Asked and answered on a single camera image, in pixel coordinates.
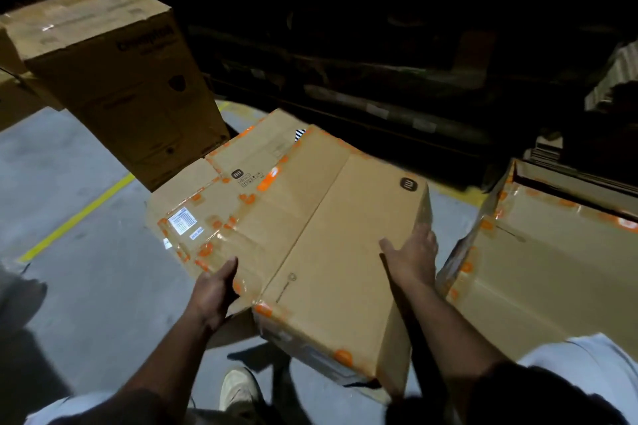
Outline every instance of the person's right hand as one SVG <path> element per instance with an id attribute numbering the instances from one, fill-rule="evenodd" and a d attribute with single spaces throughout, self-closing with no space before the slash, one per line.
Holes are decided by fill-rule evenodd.
<path id="1" fill-rule="evenodd" d="M 408 297 L 424 286 L 434 289 L 438 244 L 430 225 L 418 223 L 399 250 L 386 238 L 379 241 L 379 246 L 385 254 L 390 277 Z"/>

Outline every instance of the cardboard box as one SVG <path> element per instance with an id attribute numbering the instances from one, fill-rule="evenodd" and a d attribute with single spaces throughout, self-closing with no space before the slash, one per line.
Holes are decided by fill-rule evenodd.
<path id="1" fill-rule="evenodd" d="M 18 79 L 0 70 L 0 131 L 42 109 L 42 101 Z"/>
<path id="2" fill-rule="evenodd" d="M 9 35 L 26 67 L 150 190 L 228 139 L 157 0 L 85 0 Z"/>
<path id="3" fill-rule="evenodd" d="M 378 240 L 431 221 L 424 178 L 276 110 L 156 190 L 147 220 L 193 276 L 238 256 L 233 311 L 291 356 L 403 395 L 410 341 Z"/>
<path id="4" fill-rule="evenodd" d="M 38 81 L 37 77 L 29 72 L 9 34 L 12 32 L 12 26 L 16 23 L 29 19 L 52 18 L 64 11 L 65 8 L 83 1 L 85 0 L 43 0 L 0 16 L 0 68 L 26 84 L 43 100 L 45 106 L 50 106 L 58 111 L 63 110 L 64 105 L 47 90 L 41 81 Z"/>
<path id="5" fill-rule="evenodd" d="M 584 197 L 593 188 L 584 191 L 577 179 L 571 187 L 570 177 L 548 172 L 524 162 L 512 167 L 494 217 L 483 217 L 477 227 L 448 300 L 513 359 L 543 343 L 595 332 L 638 357 L 632 312 L 638 223 L 601 210 L 622 201 L 609 189 L 590 206 L 577 203 L 564 195 Z M 529 186 L 533 182 L 545 191 Z"/>

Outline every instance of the forearm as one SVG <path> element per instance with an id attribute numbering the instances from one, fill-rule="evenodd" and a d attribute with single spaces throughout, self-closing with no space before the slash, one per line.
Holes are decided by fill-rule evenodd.
<path id="1" fill-rule="evenodd" d="M 156 393 L 170 415 L 180 421 L 202 361 L 211 330 L 187 311 L 173 325 L 146 362 L 118 393 L 146 389 Z"/>
<path id="2" fill-rule="evenodd" d="M 465 417 L 471 388 L 497 363 L 509 361 L 433 287 L 406 291 L 423 335 L 448 386 L 454 405 Z"/>

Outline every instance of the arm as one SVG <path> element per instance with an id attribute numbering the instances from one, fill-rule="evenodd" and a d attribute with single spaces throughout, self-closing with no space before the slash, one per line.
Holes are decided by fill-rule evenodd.
<path id="1" fill-rule="evenodd" d="M 237 298 L 232 290 L 236 272 L 237 258 L 233 258 L 217 273 L 199 276 L 182 316 L 117 394 L 151 391 L 172 418 L 180 421 L 184 417 L 206 343 Z"/>
<path id="2" fill-rule="evenodd" d="M 435 291 L 436 237 L 419 224 L 400 250 L 379 242 L 390 277 L 403 291 L 419 321 L 452 403 L 464 419 L 472 384 L 509 360 Z"/>

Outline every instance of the barcode label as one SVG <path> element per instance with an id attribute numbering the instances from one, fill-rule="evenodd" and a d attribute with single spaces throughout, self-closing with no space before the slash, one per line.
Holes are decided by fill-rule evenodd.
<path id="1" fill-rule="evenodd" d="M 201 227 L 200 227 L 200 228 L 198 228 L 195 232 L 193 232 L 193 233 L 190 235 L 191 240 L 195 240 L 195 239 L 197 238 L 197 236 L 198 236 L 199 234 L 201 234 L 202 232 L 203 232 L 203 228 L 201 228 Z"/>
<path id="2" fill-rule="evenodd" d="M 168 221 L 179 235 L 182 235 L 197 223 L 193 214 L 188 212 L 186 207 L 180 208 L 172 217 L 168 218 Z"/>

